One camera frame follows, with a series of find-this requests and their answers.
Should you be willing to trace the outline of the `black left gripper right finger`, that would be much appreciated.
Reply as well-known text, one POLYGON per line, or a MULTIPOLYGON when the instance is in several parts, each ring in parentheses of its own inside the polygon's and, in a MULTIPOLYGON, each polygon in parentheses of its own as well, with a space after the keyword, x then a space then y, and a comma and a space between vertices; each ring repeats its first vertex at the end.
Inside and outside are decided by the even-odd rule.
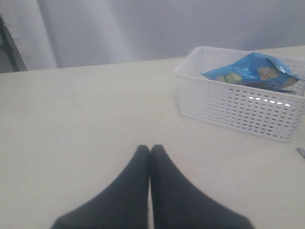
POLYGON ((176 167, 162 145, 150 153, 156 229, 252 229, 250 220, 201 192, 176 167))

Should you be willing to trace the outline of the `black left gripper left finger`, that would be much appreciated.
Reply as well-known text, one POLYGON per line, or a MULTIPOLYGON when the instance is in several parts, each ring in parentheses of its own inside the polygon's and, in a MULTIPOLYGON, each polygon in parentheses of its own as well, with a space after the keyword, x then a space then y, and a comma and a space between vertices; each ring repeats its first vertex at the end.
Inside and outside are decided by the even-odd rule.
POLYGON ((137 146, 127 166, 106 189, 59 217, 52 228, 148 228, 149 157, 147 146, 137 146))

